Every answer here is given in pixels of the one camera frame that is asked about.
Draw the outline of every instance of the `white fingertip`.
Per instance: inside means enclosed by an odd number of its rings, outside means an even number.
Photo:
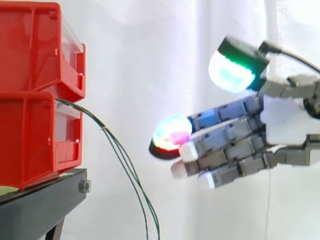
[[[198,176],[198,185],[204,190],[215,189],[216,185],[212,173],[210,171],[201,173]]]
[[[194,162],[198,159],[198,151],[193,141],[187,141],[179,148],[179,154],[185,163]]]
[[[178,161],[171,166],[172,176],[176,179],[186,178],[188,176],[185,164],[183,161]]]

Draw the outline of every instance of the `stacked red bins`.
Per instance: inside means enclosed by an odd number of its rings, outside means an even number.
[[[82,162],[86,48],[52,2],[0,1],[0,186],[24,189]]]

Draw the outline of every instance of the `screw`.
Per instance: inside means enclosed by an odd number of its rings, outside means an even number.
[[[91,191],[91,181],[81,180],[79,183],[79,192],[83,194],[88,194]]]

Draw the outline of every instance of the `white backdrop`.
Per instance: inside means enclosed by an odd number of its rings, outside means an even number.
[[[132,157],[158,213],[161,239],[264,240],[267,171],[204,192],[196,178],[172,179],[171,163],[152,158],[148,146],[162,118],[244,96],[224,92],[209,79],[210,56],[226,34],[256,45],[270,39],[320,64],[316,1],[60,3],[87,46],[87,95],[81,104],[107,124]],[[306,71],[282,58],[275,59],[270,70],[284,76]],[[92,192],[67,217],[62,239],[143,240],[144,222],[134,191],[103,134],[88,118],[82,167],[88,168]],[[319,239],[320,167],[281,166],[270,175],[266,239]],[[156,239],[155,231],[151,234]]]

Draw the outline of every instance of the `glowing fingertip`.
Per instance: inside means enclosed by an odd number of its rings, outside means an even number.
[[[158,148],[172,151],[179,149],[180,145],[187,142],[192,134],[190,120],[182,114],[174,114],[162,120],[154,134],[152,141]]]
[[[245,90],[256,78],[250,69],[229,60],[218,51],[209,62],[208,72],[215,85],[230,93]]]

